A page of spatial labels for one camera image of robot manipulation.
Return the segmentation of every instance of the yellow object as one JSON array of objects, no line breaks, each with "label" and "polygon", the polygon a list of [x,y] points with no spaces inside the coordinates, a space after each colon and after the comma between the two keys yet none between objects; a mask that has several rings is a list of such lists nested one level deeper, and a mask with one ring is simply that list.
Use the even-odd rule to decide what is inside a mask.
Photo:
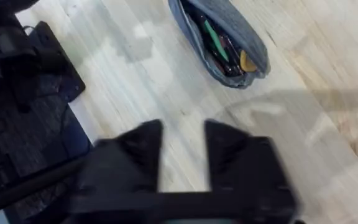
[{"label": "yellow object", "polygon": [[243,69],[243,71],[245,71],[245,72],[254,72],[257,70],[256,65],[248,57],[245,50],[241,50],[240,65],[241,65],[241,69]]}]

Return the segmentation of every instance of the gray pencil case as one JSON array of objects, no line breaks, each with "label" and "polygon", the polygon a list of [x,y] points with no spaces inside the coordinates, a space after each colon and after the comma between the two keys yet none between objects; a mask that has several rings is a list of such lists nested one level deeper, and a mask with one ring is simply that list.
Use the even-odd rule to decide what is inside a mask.
[{"label": "gray pencil case", "polygon": [[[255,78],[264,78],[270,71],[267,49],[255,30],[242,14],[228,0],[168,0],[170,9],[190,41],[208,72],[217,81],[231,88],[247,88]],[[255,65],[255,70],[242,75],[229,77],[217,66],[212,53],[206,50],[200,27],[189,15],[189,9],[202,12],[214,22],[235,45],[245,50],[247,57]]]}]

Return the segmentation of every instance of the metal rod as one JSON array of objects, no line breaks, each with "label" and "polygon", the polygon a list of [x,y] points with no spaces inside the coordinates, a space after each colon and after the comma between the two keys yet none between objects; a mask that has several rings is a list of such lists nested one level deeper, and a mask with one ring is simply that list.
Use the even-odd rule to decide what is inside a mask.
[{"label": "metal rod", "polygon": [[0,188],[0,209],[78,172],[85,158],[86,156],[81,156],[59,163]]}]

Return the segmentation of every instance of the black bag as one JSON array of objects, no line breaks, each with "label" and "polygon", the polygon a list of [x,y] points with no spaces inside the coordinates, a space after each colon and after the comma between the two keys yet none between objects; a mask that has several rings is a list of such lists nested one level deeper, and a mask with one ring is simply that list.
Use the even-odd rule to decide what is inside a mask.
[{"label": "black bag", "polygon": [[[266,46],[228,0],[168,0],[168,3],[178,25],[200,56],[208,72],[223,85],[231,88],[247,88],[254,78],[264,78],[269,73],[270,65]],[[220,63],[223,59],[217,60],[219,57],[222,58],[222,54],[217,53],[219,47],[216,47],[215,51],[210,50],[214,47],[213,35],[211,34],[212,38],[206,35],[205,32],[208,29],[201,28],[202,22],[196,21],[200,18],[204,19],[203,17],[214,29],[220,31],[222,35],[219,38],[226,38],[230,42],[231,49],[233,49],[231,52],[237,53],[238,60],[240,60],[239,57],[241,60],[244,60],[242,57],[246,57],[254,69],[246,72],[241,69],[236,73],[234,70],[239,71],[240,66],[234,66],[232,68],[235,69],[231,70],[231,67]]]}]

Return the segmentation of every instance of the floor board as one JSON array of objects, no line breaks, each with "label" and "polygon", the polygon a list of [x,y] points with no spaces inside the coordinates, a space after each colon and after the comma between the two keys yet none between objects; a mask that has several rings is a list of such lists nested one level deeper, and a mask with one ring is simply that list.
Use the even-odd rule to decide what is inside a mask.
[{"label": "floor board", "polygon": [[358,223],[358,1],[231,1],[265,42],[272,71],[246,90],[211,78],[163,0],[44,0],[87,90],[71,108],[88,136],[165,122],[161,189],[206,190],[202,122],[271,136],[308,223]]}]

